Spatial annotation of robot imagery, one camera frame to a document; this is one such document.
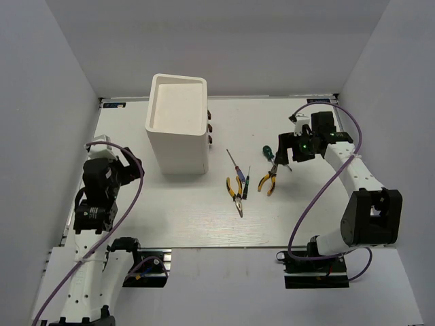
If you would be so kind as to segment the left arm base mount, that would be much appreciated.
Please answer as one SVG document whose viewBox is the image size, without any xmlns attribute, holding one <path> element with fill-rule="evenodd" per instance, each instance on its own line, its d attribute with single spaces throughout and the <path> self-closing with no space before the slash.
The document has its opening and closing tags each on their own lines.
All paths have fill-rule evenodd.
<svg viewBox="0 0 435 326">
<path fill-rule="evenodd" d="M 124 279 L 124 288 L 163 288 L 171 269 L 172 249 L 140 248 Z"/>
</svg>

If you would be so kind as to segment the black green precision screwdriver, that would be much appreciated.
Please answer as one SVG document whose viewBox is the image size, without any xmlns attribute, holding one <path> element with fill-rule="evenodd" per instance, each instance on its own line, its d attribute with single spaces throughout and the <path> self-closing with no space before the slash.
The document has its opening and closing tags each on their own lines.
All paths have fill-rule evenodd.
<svg viewBox="0 0 435 326">
<path fill-rule="evenodd" d="M 249 190 L 249 178 L 250 178 L 250 176 L 249 176 L 249 174 L 250 174 L 250 169 L 251 169 L 251 167 L 249 166 L 249 168 L 248 168 L 248 173 L 247 173 L 247 176 L 246 176 L 246 178 L 245 178 L 245 185 L 244 185 L 244 188 L 243 188 L 243 193 L 242 193 L 242 199 L 243 199 L 243 200 L 246 200 L 246 199 L 247 199 L 247 195 L 248 195 L 248 190 Z"/>
</svg>

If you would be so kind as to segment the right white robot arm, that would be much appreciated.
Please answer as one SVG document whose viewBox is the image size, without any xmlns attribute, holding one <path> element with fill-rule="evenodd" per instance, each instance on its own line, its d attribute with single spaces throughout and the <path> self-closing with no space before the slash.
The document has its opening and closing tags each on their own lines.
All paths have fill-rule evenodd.
<svg viewBox="0 0 435 326">
<path fill-rule="evenodd" d="M 302 259 L 321 271 L 332 258 L 356 248 L 394 244 L 400 227 L 402 194 L 387 189 L 373 176 L 351 136 L 337 130 L 331 112 L 310 117 L 292 115 L 290 120 L 295 130 L 279 135 L 276 163 L 306 162 L 320 155 L 334 169 L 332 179 L 341 181 L 349 197 L 339 225 L 327 234 L 312 237 Z"/>
</svg>

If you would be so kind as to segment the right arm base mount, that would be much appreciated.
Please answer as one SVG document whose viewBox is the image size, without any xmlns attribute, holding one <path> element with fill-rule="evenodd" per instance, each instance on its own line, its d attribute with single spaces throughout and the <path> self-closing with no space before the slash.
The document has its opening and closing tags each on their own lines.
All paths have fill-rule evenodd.
<svg viewBox="0 0 435 326">
<path fill-rule="evenodd" d="M 276 260 L 284 266 L 286 289 L 343 289 L 349 288 L 345 260 L 321 261 L 293 259 L 287 251 L 279 251 Z"/>
</svg>

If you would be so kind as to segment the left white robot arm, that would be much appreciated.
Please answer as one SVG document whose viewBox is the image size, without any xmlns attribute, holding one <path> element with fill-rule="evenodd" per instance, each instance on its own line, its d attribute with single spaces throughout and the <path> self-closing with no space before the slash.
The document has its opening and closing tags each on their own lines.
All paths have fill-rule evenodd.
<svg viewBox="0 0 435 326">
<path fill-rule="evenodd" d="M 120 151 L 124 166 L 109 141 L 85 146 L 88 160 L 83 166 L 84 187 L 74 205 L 74 262 L 61 283 L 69 283 L 67 298 L 57 325 L 114 325 L 111 310 L 126 273 L 143 265 L 143 253 L 135 238 L 108 240 L 120 226 L 116 200 L 120 188 L 134 180 L 143 181 L 141 160 L 127 147 Z"/>
</svg>

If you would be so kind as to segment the yellow long-nose pliers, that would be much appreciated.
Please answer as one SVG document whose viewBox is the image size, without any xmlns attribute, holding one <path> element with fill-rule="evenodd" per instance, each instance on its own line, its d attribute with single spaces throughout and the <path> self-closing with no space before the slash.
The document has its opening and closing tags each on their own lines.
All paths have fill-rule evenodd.
<svg viewBox="0 0 435 326">
<path fill-rule="evenodd" d="M 240 218 L 243 217 L 243 204 L 242 204 L 242 183 L 241 180 L 239 178 L 239 176 L 235 177 L 235 180 L 237 182 L 237 190 L 234 191 L 231 187 L 230 184 L 230 177 L 226 178 L 226 189 L 227 192 L 230 194 L 230 196 L 232 197 L 232 200 L 234 202 L 234 205 L 238 211 L 238 214 L 240 216 Z"/>
</svg>

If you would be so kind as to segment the green stubby screwdriver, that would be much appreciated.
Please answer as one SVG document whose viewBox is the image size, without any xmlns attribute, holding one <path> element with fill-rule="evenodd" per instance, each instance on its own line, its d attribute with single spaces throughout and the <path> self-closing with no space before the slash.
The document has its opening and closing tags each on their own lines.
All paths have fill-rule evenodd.
<svg viewBox="0 0 435 326">
<path fill-rule="evenodd" d="M 276 173 L 277 170 L 278 170 L 278 166 L 279 166 L 279 165 L 275 163 L 275 156 L 274 156 L 274 154 L 273 154 L 273 151 L 272 151 L 271 147 L 268 146 L 268 145 L 265 145 L 265 146 L 262 148 L 262 153 L 263 153 L 263 156 L 264 156 L 264 157 L 265 157 L 265 158 L 266 158 L 270 163 L 273 164 L 272 171 L 273 171 L 274 173 Z"/>
</svg>

